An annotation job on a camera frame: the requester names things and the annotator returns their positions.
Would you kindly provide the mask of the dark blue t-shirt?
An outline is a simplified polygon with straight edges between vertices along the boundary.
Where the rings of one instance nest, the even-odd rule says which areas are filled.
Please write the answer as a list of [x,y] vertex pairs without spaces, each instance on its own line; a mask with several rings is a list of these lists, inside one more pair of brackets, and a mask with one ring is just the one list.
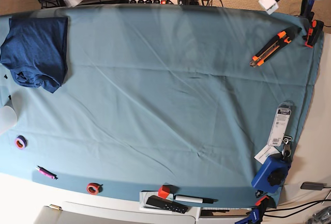
[[1,64],[16,84],[54,93],[64,83],[68,18],[10,18]]

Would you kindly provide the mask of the power strip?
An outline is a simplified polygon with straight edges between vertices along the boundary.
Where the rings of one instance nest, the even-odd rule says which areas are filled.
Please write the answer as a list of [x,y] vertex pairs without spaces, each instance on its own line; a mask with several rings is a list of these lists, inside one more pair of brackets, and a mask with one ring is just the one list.
[[171,0],[118,0],[117,3],[123,4],[172,4],[174,5],[175,2]]

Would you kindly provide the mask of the white paper roll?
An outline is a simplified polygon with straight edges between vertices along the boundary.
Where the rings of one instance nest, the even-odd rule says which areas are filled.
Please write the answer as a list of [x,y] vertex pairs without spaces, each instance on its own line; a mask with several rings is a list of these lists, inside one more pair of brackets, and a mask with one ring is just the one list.
[[18,122],[17,114],[14,110],[12,100],[8,100],[0,109],[0,133],[4,134],[6,131],[14,127]]

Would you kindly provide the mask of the purple tape roll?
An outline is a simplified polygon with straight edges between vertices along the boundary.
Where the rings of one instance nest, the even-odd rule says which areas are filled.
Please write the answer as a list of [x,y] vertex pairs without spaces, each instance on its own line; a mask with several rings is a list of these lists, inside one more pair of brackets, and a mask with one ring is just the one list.
[[18,149],[23,150],[27,147],[27,140],[22,135],[19,135],[15,139],[15,145]]

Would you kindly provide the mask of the white blister pack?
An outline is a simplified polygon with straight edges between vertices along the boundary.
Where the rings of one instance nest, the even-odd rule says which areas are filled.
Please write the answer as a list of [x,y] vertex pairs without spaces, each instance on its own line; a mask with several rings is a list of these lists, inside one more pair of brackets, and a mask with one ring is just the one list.
[[282,140],[291,117],[292,107],[293,102],[291,101],[282,102],[277,107],[272,128],[267,140],[268,146],[279,147],[282,144]]

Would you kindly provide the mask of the metal keys carabiner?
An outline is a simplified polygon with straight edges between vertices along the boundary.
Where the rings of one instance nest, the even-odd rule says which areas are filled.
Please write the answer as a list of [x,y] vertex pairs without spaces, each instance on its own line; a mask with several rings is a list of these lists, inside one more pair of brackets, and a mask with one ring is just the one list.
[[282,159],[283,161],[289,162],[291,160],[291,144],[292,144],[292,137],[284,135],[282,139],[283,149],[282,149]]

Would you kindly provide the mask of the white paper card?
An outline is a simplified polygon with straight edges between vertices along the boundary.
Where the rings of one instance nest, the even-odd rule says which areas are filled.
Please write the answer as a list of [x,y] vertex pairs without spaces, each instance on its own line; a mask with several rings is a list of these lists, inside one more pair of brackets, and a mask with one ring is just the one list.
[[274,146],[266,145],[254,156],[254,159],[263,164],[269,156],[279,154],[280,152]]

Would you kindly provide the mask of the pink pen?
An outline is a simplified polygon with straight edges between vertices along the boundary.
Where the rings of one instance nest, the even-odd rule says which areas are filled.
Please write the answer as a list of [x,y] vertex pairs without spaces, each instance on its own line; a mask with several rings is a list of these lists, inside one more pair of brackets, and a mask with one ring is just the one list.
[[36,167],[36,170],[37,170],[39,173],[41,173],[42,175],[44,175],[44,176],[46,176],[46,177],[48,177],[48,178],[51,178],[51,179],[53,179],[53,180],[56,180],[56,179],[57,179],[56,174],[54,174],[54,173],[52,173],[52,172],[46,170],[46,169],[43,168],[43,167],[37,166],[37,167]]

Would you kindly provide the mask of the red tape roll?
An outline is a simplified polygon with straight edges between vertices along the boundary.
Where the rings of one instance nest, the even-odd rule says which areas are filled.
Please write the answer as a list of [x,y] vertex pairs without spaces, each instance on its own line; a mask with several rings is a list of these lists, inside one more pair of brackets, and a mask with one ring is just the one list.
[[90,195],[97,195],[102,192],[102,184],[98,183],[88,183],[86,186],[86,191]]

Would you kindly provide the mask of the blue box with knob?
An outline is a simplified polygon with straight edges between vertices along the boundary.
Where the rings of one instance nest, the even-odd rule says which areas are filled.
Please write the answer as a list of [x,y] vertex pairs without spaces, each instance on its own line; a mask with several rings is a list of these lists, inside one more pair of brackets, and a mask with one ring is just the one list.
[[275,193],[285,181],[290,167],[290,159],[278,155],[268,156],[253,178],[251,185],[256,190]]

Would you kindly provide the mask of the grey adapter box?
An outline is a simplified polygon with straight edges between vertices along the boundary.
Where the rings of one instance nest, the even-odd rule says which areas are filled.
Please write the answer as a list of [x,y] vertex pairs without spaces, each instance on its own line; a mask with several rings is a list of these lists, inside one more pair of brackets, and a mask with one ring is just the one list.
[[324,187],[325,187],[325,185],[323,183],[303,182],[300,188],[303,190],[320,191],[320,190],[324,189]]

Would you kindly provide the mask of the orange red cube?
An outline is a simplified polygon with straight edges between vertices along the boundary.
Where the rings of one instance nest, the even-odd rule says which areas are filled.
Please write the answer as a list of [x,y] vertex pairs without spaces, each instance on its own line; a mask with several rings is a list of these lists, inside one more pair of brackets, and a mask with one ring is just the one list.
[[158,189],[158,197],[166,199],[170,195],[170,188],[167,185],[162,185]]

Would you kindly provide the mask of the black remote control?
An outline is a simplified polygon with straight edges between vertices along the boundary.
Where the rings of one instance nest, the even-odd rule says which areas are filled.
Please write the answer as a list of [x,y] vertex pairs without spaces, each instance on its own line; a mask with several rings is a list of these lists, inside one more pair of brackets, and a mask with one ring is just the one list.
[[184,214],[188,211],[189,207],[174,201],[166,200],[158,196],[150,196],[147,201],[147,205],[158,207],[162,210],[172,211]]

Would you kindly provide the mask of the white black marker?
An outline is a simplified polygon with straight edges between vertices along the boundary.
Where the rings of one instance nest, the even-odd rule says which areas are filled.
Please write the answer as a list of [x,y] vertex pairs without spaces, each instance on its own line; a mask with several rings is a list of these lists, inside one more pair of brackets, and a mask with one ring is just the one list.
[[175,195],[175,201],[182,201],[182,202],[190,202],[190,203],[198,203],[198,204],[213,204],[215,202],[214,199],[211,198],[199,198],[199,197],[190,197],[190,196],[183,196],[183,195]]

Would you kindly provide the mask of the blue orange clamp bottom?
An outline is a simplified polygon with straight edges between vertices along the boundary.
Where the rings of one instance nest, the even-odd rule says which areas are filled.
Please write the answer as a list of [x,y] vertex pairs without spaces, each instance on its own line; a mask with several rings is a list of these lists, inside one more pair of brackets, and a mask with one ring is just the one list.
[[250,211],[248,217],[235,222],[235,224],[261,223],[264,213],[268,208],[270,196],[264,196],[255,203],[255,207]]

